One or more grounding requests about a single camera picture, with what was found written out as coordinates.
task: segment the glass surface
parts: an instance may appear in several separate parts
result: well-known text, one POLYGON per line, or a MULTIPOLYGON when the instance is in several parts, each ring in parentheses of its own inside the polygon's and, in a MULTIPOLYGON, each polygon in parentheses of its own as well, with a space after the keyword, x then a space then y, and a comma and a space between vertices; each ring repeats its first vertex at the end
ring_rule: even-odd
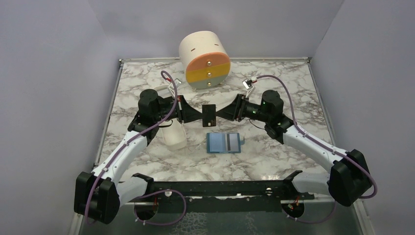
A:
MULTIPOLYGON (((309 202, 301 219, 319 220, 327 216, 332 202, 309 202)), ((321 224, 303 224, 286 218, 282 212, 187 213, 171 226, 144 225, 135 222, 132 204, 120 208, 108 225, 96 223, 81 226, 81 235, 361 235, 354 207, 337 206, 333 217, 321 224)), ((169 222, 180 215, 156 214, 151 221, 169 222)))

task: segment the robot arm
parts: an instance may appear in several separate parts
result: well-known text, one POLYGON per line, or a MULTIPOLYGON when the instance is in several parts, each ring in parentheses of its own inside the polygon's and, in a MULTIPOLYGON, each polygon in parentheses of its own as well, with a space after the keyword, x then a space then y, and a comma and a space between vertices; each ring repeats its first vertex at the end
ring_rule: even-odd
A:
POLYGON ((260 104, 249 102, 254 82, 255 80, 245 80, 243 84, 248 88, 247 94, 238 94, 232 104, 217 112, 217 116, 236 121, 244 118, 262 121, 265 123, 265 131, 272 139, 299 150, 327 171, 320 174, 301 172, 295 175, 292 183, 298 192, 331 195, 341 205, 350 206, 372 186, 367 175, 341 156, 347 156, 369 172, 363 154, 357 150, 347 152, 336 148, 307 133, 299 125, 294 125, 293 120, 282 112, 284 102, 278 92, 267 90, 262 94, 260 104))
MULTIPOLYGON (((261 104, 250 103, 248 97, 253 91, 253 82, 248 83, 246 81, 244 81, 244 85, 249 88, 247 95, 238 94, 232 104, 216 112, 216 116, 232 121, 250 118, 264 122, 265 131, 272 139, 301 151, 320 164, 327 173, 316 174, 295 171, 284 180, 233 182, 228 185, 226 182, 216 182, 217 184, 214 182, 197 182, 197 184, 192 182, 154 182, 153 178, 137 173, 127 181, 120 183, 119 180, 128 165, 152 141, 159 128, 156 127, 148 131, 134 141, 128 140, 160 121, 161 117, 166 116, 172 107, 173 99, 171 97, 161 98, 155 90, 149 89, 140 94, 138 112, 128 126, 128 132, 123 141, 108 159, 112 159, 114 155, 117 155, 117 158, 108 168, 106 168, 107 162, 103 162, 92 173, 82 172, 79 174, 75 185, 74 211, 84 214, 87 205, 89 205, 88 217, 108 224, 115 218, 120 206, 134 198, 162 188, 174 188, 188 197, 202 196, 201 198, 205 198, 203 197, 205 195, 209 203, 217 203, 217 208, 221 208, 221 203, 224 203, 224 201, 211 197, 239 194, 259 196, 258 200, 270 202, 270 196, 274 195, 275 197, 272 198, 277 202, 276 208, 273 210, 278 210, 279 200, 289 200, 300 195, 300 193, 306 192, 331 195, 341 205, 350 206, 372 186, 371 180, 362 173, 361 169, 346 158, 339 156, 339 153, 347 156, 360 168, 369 172, 362 153, 357 150, 347 152, 344 149, 335 148, 307 133, 300 126, 294 125, 293 120, 283 114, 283 101, 276 91, 265 91, 262 94, 261 104), (87 202, 88 195, 95 182, 98 182, 96 184, 98 187, 95 188, 91 201, 87 202)), ((186 123, 209 116, 207 119, 210 120, 212 113, 198 112, 186 102, 182 95, 178 96, 178 101, 175 112, 171 113, 169 119, 177 118, 179 122, 186 123)), ((244 206, 235 208, 260 210, 258 209, 260 204, 255 204, 256 206, 252 207, 252 202, 249 204, 251 207, 245 207, 249 205, 246 205, 247 200, 243 198, 240 203, 244 203, 244 206)), ((201 205, 196 211, 200 210, 205 211, 207 207, 201 205)))

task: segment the orange stripe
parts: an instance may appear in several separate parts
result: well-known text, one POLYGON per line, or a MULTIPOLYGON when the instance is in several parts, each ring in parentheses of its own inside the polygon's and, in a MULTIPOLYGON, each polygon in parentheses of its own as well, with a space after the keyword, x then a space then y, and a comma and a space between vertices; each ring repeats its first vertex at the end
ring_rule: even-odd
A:
POLYGON ((228 55, 222 52, 211 52, 206 53, 203 55, 199 55, 198 57, 194 58, 190 63, 187 65, 187 71, 194 71, 194 70, 201 70, 207 67, 213 67, 217 65, 222 65, 226 63, 230 63, 231 60, 228 55))

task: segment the white cylindrical object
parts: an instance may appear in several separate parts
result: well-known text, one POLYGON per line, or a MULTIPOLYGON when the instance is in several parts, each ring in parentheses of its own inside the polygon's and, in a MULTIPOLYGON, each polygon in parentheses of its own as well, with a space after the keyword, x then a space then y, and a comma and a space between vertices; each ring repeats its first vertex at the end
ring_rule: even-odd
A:
POLYGON ((187 35, 180 43, 179 56, 187 82, 197 89, 218 85, 231 70, 228 54, 218 36, 210 31, 187 35))
POLYGON ((170 123, 171 126, 160 128, 161 133, 163 134, 164 143, 167 145, 168 150, 173 151, 186 147, 187 138, 183 125, 175 118, 170 122, 164 122, 163 125, 170 125, 170 123))

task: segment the metal frame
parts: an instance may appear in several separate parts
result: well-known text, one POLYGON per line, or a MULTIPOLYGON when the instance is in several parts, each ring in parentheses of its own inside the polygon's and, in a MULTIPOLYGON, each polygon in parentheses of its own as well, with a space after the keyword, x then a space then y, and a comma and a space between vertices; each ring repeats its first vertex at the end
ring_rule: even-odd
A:
MULTIPOLYGON (((238 57, 231 58, 231 61, 307 61, 308 57, 268 57, 268 58, 258 58, 258 57, 238 57)), ((121 59, 121 63, 132 63, 132 62, 174 62, 180 61, 179 57, 163 57, 163 58, 142 58, 142 59, 121 59)))
MULTIPOLYGON (((321 105, 322 110, 323 110, 323 115, 324 115, 324 118, 326 120, 326 124, 327 124, 327 127, 328 127, 328 132, 330 134, 330 138, 331 138, 333 144, 335 145, 335 141, 334 141, 334 136, 335 135, 334 135, 334 130, 331 126, 330 116, 328 115, 327 110, 324 106, 323 99, 321 97, 320 91, 317 87, 317 84, 316 84, 316 81, 315 81, 315 78, 314 78, 314 75, 313 75, 313 72, 312 72, 312 69, 311 69, 311 64, 310 64, 311 57, 300 57, 300 58, 281 58, 281 57, 249 58, 249 57, 247 57, 247 58, 231 58, 231 60, 236 61, 236 62, 239 62, 239 61, 268 61, 268 62, 272 62, 272 61, 279 61, 279 62, 304 61, 304 62, 306 62, 307 65, 308 65, 308 69, 310 71, 310 75, 311 75, 311 78, 312 78, 312 81, 313 81, 313 84, 314 84, 314 88, 316 89, 317 96, 319 98, 320 105, 321 105)), ((112 97, 112 100, 111 100, 111 103, 110 103, 110 108, 109 108, 107 119, 106 119, 107 121, 105 122, 105 126, 104 126, 103 134, 102 134, 102 137, 101 137, 101 142, 99 144, 99 149, 98 149, 98 153, 97 153, 97 156, 96 156, 96 159, 95 159, 94 167, 99 162, 99 159, 100 159, 100 156, 101 156, 101 152, 102 152, 102 148, 103 148, 103 144, 104 144, 104 139, 105 139, 105 134, 106 134, 107 129, 108 129, 109 118, 110 118, 111 111, 112 111, 112 108, 113 108, 113 105, 114 105, 116 91, 118 89, 118 84, 119 84, 119 80, 121 78, 124 63, 131 63, 131 62, 177 62, 177 61, 180 61, 180 59, 178 57, 173 57, 173 58, 120 59, 119 60, 120 68, 119 68, 119 71, 118 71, 118 76, 116 78, 116 85, 115 85, 115 89, 114 89, 114 92, 113 92, 113 97, 112 97)), ((328 196, 316 196, 316 199, 314 199, 314 200, 311 200, 311 201, 307 200, 308 203, 330 202, 330 201, 333 201, 333 199, 328 197, 328 196)), ((359 220, 359 223, 360 223, 363 234, 365 234, 365 235, 374 235, 375 234, 374 229, 373 229, 373 226, 370 222, 370 218, 369 218, 368 214, 366 213, 363 201, 359 199, 353 204, 353 206, 354 206, 354 209, 356 211, 356 215, 357 215, 357 218, 359 220)), ((69 235, 78 235, 79 234, 80 229, 81 229, 82 220, 83 220, 82 215, 74 213, 74 216, 73 216, 73 219, 72 219, 72 224, 71 224, 71 227, 70 227, 69 233, 68 233, 69 235)))
POLYGON ((116 96, 116 92, 118 90, 119 80, 121 79, 122 69, 124 67, 124 63, 122 62, 122 60, 119 60, 119 62, 120 62, 120 64, 119 64, 119 69, 118 69, 118 75, 117 75, 117 78, 116 78, 116 81, 115 81, 115 88, 114 88, 114 91, 113 91, 113 96, 111 98, 110 107, 108 109, 108 113, 107 113, 107 117, 106 117, 107 119, 105 119, 104 129, 103 129, 103 132, 102 132, 101 140, 99 142, 98 152, 97 152, 96 157, 95 157, 95 162, 92 166, 93 169, 96 166, 99 165, 99 160, 101 159, 101 153, 102 153, 102 148, 104 147, 105 135, 106 135, 107 130, 108 130, 108 124, 110 123, 110 116, 111 116, 111 112, 113 111, 115 96, 116 96))

